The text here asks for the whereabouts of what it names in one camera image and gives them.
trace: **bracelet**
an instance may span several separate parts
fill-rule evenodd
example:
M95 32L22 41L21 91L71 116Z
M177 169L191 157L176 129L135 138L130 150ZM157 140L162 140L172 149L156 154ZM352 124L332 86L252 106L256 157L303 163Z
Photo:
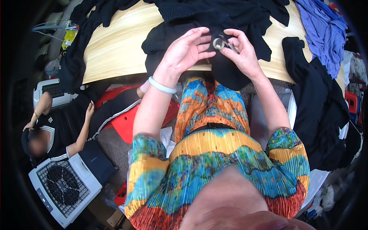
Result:
M36 111L35 110L33 110L33 115L38 119L38 118L40 118L40 116L38 116L37 114L36 114Z
M148 78L148 81L153 87L155 87L156 89L158 89L159 91L162 91L164 93L174 94L177 91L176 89L171 89L169 87L161 85L160 83L155 81L152 76Z

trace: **light blue garment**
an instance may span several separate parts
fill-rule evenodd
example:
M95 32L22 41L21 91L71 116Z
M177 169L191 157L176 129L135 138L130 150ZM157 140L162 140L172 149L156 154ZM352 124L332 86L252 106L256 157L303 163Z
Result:
M339 74L346 41L344 19L320 0L295 0L313 58L318 57L333 79Z

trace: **wooden table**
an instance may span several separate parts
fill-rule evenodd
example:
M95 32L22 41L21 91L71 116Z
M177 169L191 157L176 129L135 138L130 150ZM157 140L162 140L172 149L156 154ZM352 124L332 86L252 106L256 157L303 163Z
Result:
M259 60L259 63L267 77L294 83L285 68L282 39L290 36L302 39L305 43L303 52L308 62L312 60L312 53L305 41L305 29L294 1L290 1L290 5L286 8L290 14L289 26L286 27L270 17L272 25L263 38L272 50L271 61ZM85 49L86 72L83 84L105 78L145 73L147 55L141 49L141 45L151 29L161 22L163 19L155 4L144 3L142 0L127 10L117 11L109 27L104 28L102 24L97 27ZM211 65L197 65L190 70L210 71ZM337 82L344 92L342 67Z

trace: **scissors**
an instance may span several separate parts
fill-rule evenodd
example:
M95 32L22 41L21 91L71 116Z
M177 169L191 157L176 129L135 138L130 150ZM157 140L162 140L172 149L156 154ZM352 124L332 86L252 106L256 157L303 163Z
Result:
M218 38L215 38L212 42L212 45L215 49L220 50L222 48L225 47L225 45L227 47L229 47L232 51L234 51L235 53L239 54L239 52L235 49L235 47L233 46L233 44L231 44L231 42L229 42L228 39L226 39L224 37L224 35L219 34Z

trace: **black belt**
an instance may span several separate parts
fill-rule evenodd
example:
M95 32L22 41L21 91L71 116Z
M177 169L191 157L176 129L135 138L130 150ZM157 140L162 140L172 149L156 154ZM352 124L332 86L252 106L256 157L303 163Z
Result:
M229 128L231 130L234 130L233 127L222 124L222 123L207 123L206 125L201 126L199 128L196 128L195 130L191 131L189 134L192 134L192 133L197 132L199 130L207 130L207 129L210 129L210 128Z

